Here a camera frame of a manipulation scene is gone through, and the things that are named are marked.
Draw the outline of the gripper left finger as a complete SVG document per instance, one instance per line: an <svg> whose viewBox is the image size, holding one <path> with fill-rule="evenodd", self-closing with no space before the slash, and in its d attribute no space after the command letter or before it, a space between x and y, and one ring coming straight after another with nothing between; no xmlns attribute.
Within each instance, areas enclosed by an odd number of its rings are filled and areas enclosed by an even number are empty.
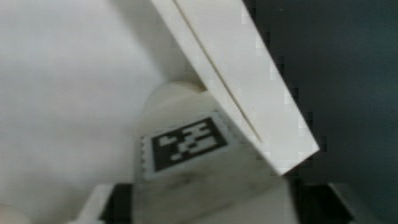
<svg viewBox="0 0 398 224"><path fill-rule="evenodd" d="M73 224L133 224L129 183L94 187Z"/></svg>

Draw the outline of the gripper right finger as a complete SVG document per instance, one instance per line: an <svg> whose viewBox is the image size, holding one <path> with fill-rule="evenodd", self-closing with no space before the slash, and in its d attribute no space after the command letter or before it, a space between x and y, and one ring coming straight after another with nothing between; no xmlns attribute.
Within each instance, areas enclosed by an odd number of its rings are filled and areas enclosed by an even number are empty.
<svg viewBox="0 0 398 224"><path fill-rule="evenodd" d="M346 184L295 179L291 196L300 224L371 224L371 212Z"/></svg>

